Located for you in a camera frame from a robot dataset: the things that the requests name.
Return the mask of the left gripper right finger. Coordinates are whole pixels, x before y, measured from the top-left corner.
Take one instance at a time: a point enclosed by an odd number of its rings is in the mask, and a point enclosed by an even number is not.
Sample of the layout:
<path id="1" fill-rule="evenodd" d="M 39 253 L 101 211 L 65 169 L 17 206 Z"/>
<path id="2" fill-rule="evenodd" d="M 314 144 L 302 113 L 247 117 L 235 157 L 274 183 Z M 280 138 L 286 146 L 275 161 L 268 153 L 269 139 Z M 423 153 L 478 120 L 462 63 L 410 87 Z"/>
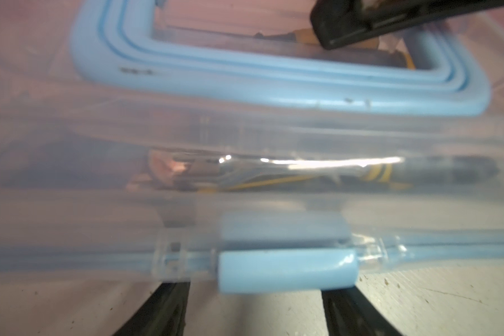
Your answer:
<path id="1" fill-rule="evenodd" d="M 329 336 L 402 336 L 357 287 L 321 292 Z"/>

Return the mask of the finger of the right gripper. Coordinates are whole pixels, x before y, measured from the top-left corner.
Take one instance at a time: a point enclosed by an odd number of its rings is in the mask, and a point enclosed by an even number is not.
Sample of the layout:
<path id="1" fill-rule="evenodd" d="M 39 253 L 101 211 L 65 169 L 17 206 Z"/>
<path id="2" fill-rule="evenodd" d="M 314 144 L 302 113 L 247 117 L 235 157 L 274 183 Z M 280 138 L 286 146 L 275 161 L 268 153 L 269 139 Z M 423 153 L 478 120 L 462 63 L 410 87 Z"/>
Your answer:
<path id="1" fill-rule="evenodd" d="M 504 0 L 317 1 L 309 19 L 318 33 L 382 36 L 451 17 L 504 7 Z"/>

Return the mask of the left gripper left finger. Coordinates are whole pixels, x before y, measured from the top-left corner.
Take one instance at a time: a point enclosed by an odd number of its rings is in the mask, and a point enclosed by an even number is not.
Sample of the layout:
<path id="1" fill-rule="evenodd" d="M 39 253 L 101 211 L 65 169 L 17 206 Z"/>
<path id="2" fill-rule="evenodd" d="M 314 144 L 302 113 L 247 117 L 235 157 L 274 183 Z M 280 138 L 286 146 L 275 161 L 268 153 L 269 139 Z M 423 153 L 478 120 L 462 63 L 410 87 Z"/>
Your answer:
<path id="1" fill-rule="evenodd" d="M 114 336 L 183 336 L 190 282 L 161 284 Z"/>

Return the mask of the small yellow handle screwdriver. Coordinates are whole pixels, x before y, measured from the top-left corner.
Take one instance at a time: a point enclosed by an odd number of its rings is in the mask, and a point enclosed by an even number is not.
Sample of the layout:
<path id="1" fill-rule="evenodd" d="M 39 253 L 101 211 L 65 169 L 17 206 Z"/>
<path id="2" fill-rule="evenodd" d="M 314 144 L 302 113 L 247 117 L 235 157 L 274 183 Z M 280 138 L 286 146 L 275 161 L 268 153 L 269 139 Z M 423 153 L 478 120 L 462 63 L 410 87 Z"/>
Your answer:
<path id="1" fill-rule="evenodd" d="M 258 32 L 253 37 L 266 41 L 305 45 L 305 50 L 311 53 L 311 58 L 317 60 L 416 69 L 409 53 L 396 48 L 383 50 L 379 47 L 379 37 L 366 36 L 364 31 L 343 36 L 326 32 L 318 33 L 314 28 L 304 28 L 285 34 Z"/>

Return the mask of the large yellow black utility knife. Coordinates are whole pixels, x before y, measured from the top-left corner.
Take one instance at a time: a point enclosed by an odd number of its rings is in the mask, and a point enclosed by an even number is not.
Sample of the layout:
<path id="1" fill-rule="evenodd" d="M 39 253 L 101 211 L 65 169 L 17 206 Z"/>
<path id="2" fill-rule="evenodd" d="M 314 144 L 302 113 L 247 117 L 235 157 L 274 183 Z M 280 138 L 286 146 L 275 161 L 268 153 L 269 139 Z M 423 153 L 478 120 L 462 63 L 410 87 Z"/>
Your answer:
<path id="1" fill-rule="evenodd" d="M 482 155 L 344 160 L 262 158 L 152 148 L 146 170 L 159 189 L 214 192 L 338 192 L 463 186 L 499 173 Z"/>

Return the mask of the light blue plastic tool box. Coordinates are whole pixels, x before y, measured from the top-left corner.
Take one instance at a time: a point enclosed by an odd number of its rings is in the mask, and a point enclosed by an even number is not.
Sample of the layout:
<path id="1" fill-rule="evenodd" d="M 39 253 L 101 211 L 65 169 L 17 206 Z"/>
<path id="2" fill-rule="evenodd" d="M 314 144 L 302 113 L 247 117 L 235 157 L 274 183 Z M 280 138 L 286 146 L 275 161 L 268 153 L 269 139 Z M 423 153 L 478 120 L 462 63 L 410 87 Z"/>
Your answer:
<path id="1" fill-rule="evenodd" d="M 317 1 L 0 1 L 0 282 L 216 279 L 226 293 L 504 260 L 504 8 L 379 37 L 415 70 L 255 39 Z M 159 189 L 152 148 L 344 160 L 482 155 L 463 186 Z"/>

